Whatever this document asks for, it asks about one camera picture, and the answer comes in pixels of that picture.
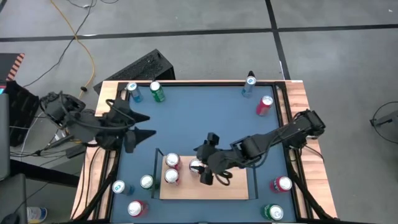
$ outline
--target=wooden board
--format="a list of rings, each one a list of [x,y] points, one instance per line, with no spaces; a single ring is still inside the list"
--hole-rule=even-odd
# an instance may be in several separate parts
[[[162,180],[160,182],[160,199],[190,199],[190,200],[247,200],[249,199],[248,180],[246,169],[232,168],[228,171],[233,174],[231,185],[224,186],[216,179],[213,185],[201,184],[199,176],[189,170],[189,163],[195,156],[181,156],[180,184],[166,183],[164,173],[169,167],[162,163]]]
[[[200,82],[236,82],[236,83],[243,83],[244,80],[161,80],[161,83],[200,83]],[[101,93],[98,98],[98,104],[96,108],[96,116],[102,116],[103,113],[109,111],[109,106],[105,103],[106,99],[115,99],[116,93],[117,93],[117,88],[118,88],[118,83],[119,82],[129,82],[128,80],[121,80],[121,81],[105,81],[103,82],[103,86],[101,89]],[[149,83],[150,81],[146,80],[139,80],[135,81],[137,83]],[[290,109],[292,111],[292,114],[295,114],[299,111],[303,111],[307,108],[309,108],[308,105],[308,100],[307,100],[307,94],[304,89],[304,84],[302,81],[297,81],[297,80],[286,80],[286,81],[281,81],[281,80],[259,80],[259,82],[285,82],[286,84],[286,89],[287,89],[287,94],[289,97],[289,103],[290,103]],[[281,104],[281,109],[282,109],[282,117],[284,122],[287,122],[286,120],[286,112],[285,112],[285,105],[283,102],[283,99],[280,99],[280,104]],[[319,144],[318,141],[309,141],[308,145],[320,152]],[[88,149],[86,152],[86,163],[89,164],[91,162],[91,158],[95,152],[95,149],[91,148]],[[330,187],[327,179],[325,166],[323,163],[319,163],[318,165],[310,165],[311,161],[318,161],[319,158],[317,156],[314,156],[311,154],[311,152],[307,152],[306,150],[303,151],[302,155],[302,161],[303,161],[303,167],[304,167],[304,173],[308,185],[308,189],[311,192],[311,194],[315,197],[317,202],[322,206],[322,208],[331,216],[336,217],[336,210],[335,206],[333,203],[333,198],[331,196],[330,192]],[[109,166],[112,166],[113,164],[113,159],[109,162]],[[93,169],[92,170],[97,170],[97,172],[100,172],[103,167],[104,160],[95,160],[93,164]],[[310,170],[314,170],[314,166],[317,166],[320,170],[323,170],[322,172],[319,172],[318,174],[315,174],[314,172],[310,172]],[[86,177],[88,176],[88,166],[86,166],[86,169],[82,169],[82,174],[85,172]],[[91,176],[91,185],[89,191],[89,195],[94,195],[98,189],[98,184],[100,182],[100,177],[98,176]],[[80,197],[80,192],[81,192],[81,186],[82,186],[82,179],[79,182],[79,186],[77,188],[76,196],[75,196],[75,203],[73,204],[73,210],[77,207],[77,202]],[[87,194],[87,190],[85,189],[83,191],[83,196],[81,199],[80,206],[78,208],[78,211],[76,212],[76,216],[80,214],[81,211],[83,211],[82,205],[85,204],[85,196]],[[101,202],[101,210],[100,210],[100,218],[105,217],[106,213],[106,206],[108,203],[108,195],[109,194],[104,194],[103,196],[103,201]],[[297,197],[298,197],[298,204],[300,207],[301,211],[301,216],[303,218],[307,217],[307,214],[305,213],[305,207],[304,207],[304,199],[302,196],[302,193],[298,190],[297,192]]]

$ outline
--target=soda can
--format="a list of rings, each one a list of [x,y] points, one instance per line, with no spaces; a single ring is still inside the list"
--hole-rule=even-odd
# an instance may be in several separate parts
[[[40,207],[26,207],[27,222],[29,224],[42,223],[47,217],[47,209]]]
[[[248,77],[246,78],[246,82],[244,83],[244,87],[242,89],[242,95],[244,97],[250,97],[251,93],[253,92],[254,85],[256,84],[257,80],[254,77],[254,73],[252,71],[249,72]]]
[[[139,103],[143,100],[142,94],[138,89],[137,83],[129,83],[126,87],[126,90],[130,93],[132,99]]]
[[[168,169],[164,173],[164,179],[169,184],[178,185],[180,183],[180,174],[176,169]]]
[[[271,221],[279,221],[284,217],[284,211],[277,204],[269,204],[261,207],[261,215]]]
[[[113,183],[112,190],[116,194],[132,195],[134,193],[134,186],[124,183],[123,180],[117,180]]]
[[[150,190],[155,187],[154,178],[151,175],[143,175],[140,180],[143,189]]]
[[[194,173],[194,174],[196,174],[196,175],[199,175],[199,174],[200,174],[200,171],[197,170],[197,169],[192,168],[193,166],[200,166],[200,167],[203,167],[203,164],[202,164],[201,161],[200,161],[199,159],[197,159],[197,158],[192,159],[191,162],[189,163],[189,170],[190,170],[192,173]]]
[[[169,153],[166,156],[166,164],[173,169],[180,170],[181,168],[181,158],[176,153]]]
[[[150,84],[149,88],[150,88],[150,92],[152,93],[152,96],[155,98],[156,102],[160,103],[166,99],[164,92],[163,92],[163,88],[159,82],[153,81]]]
[[[129,204],[127,211],[134,218],[141,217],[147,213],[148,204],[140,200],[135,200]]]
[[[263,96],[260,103],[257,105],[256,114],[259,116],[267,115],[273,103],[274,100],[270,96]]]
[[[288,177],[278,177],[269,183],[269,187],[274,193],[288,192],[293,186]]]

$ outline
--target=blue soda can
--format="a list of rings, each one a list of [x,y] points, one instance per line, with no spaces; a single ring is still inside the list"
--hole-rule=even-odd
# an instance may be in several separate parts
[[[130,93],[132,99],[139,103],[143,100],[142,94],[138,89],[137,83],[129,83],[126,90]]]
[[[256,84],[257,80],[254,77],[254,73],[252,71],[249,72],[249,75],[246,79],[244,87],[242,89],[242,95],[244,97],[250,97],[251,93],[253,92],[254,85]]]
[[[134,186],[125,184],[123,180],[117,180],[113,183],[112,190],[116,194],[132,195]]]

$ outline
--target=table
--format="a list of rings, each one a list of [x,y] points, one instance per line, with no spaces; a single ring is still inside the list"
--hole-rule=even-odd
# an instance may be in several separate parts
[[[235,84],[243,84],[244,81],[242,80],[201,80],[201,81],[162,81],[163,83],[195,83],[197,85],[200,85],[201,83],[212,83],[214,85],[220,85],[223,83],[235,83]],[[270,84],[275,84],[280,86],[281,88],[278,89],[278,96],[279,96],[279,101],[280,101],[280,110],[281,110],[281,115],[283,122],[287,122],[287,116],[291,116],[292,114],[295,114],[296,112],[303,111],[308,108],[308,101],[307,97],[305,94],[304,90],[304,85],[302,81],[260,81],[260,82],[267,82]],[[118,87],[119,91],[122,90],[121,86],[123,85],[122,83],[126,83],[126,81],[106,81],[103,83],[103,88],[101,90],[101,93],[99,95],[99,100],[98,100],[98,105],[96,109],[96,116],[101,116],[103,113],[109,111],[109,107],[105,103],[105,99],[109,98],[115,98],[118,93]],[[138,81],[138,83],[148,83],[148,81]],[[287,95],[283,95],[280,93],[283,93],[283,89],[285,89]],[[285,101],[289,101],[289,107],[285,107]],[[320,151],[318,142],[316,140],[309,140],[308,145],[318,151]],[[90,179],[90,189],[87,190],[86,188],[83,189],[83,196],[81,203],[79,204],[79,207],[77,208],[76,215],[79,215],[81,211],[83,211],[85,207],[85,196],[88,196],[88,200],[90,201],[91,198],[94,196],[96,191],[98,190],[98,186],[100,183],[101,177],[103,177],[106,172],[105,170],[109,171],[111,166],[108,166],[108,164],[113,163],[113,153],[105,153],[103,150],[100,150],[96,157],[93,158],[95,149],[88,149],[86,153],[86,163],[89,164],[91,160],[94,159],[93,161],[93,167],[91,171],[91,179]],[[333,199],[331,197],[330,193],[330,188],[328,184],[328,179],[326,176],[325,172],[325,167],[323,165],[322,160],[317,157],[316,155],[312,154],[309,151],[304,150],[302,157],[302,169],[303,169],[303,174],[305,176],[305,180],[307,183],[307,187],[309,191],[312,193],[312,195],[316,198],[318,203],[324,208],[324,210],[329,213],[332,216],[336,216],[334,204],[333,204]],[[88,176],[88,166],[86,166],[85,170],[82,170],[82,172],[85,172],[86,177]],[[78,205],[78,200],[80,198],[80,192],[81,192],[81,186],[87,186],[88,180],[85,179],[85,183],[80,180],[79,187],[76,193],[76,199],[75,203],[73,206],[73,211],[76,209]],[[297,200],[298,200],[298,210],[299,210],[299,216],[300,217],[307,217],[307,212],[305,209],[305,202],[304,199],[297,189]],[[105,217],[110,217],[110,202],[113,201],[113,196],[110,197],[111,194],[109,194],[109,189],[105,194],[103,195],[103,199],[101,201],[101,206],[91,214],[91,218],[105,218]]]

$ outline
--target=wooden tray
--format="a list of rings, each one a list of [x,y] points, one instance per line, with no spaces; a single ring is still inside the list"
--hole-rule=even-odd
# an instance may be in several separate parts
[[[200,177],[189,170],[189,163],[195,156],[180,156],[180,184],[168,184],[164,173],[169,167],[162,162],[162,180],[160,182],[160,199],[189,199],[189,200],[247,200],[249,199],[248,180],[246,169],[232,168],[228,171],[233,174],[231,185],[224,186],[215,178],[213,185],[200,183]]]

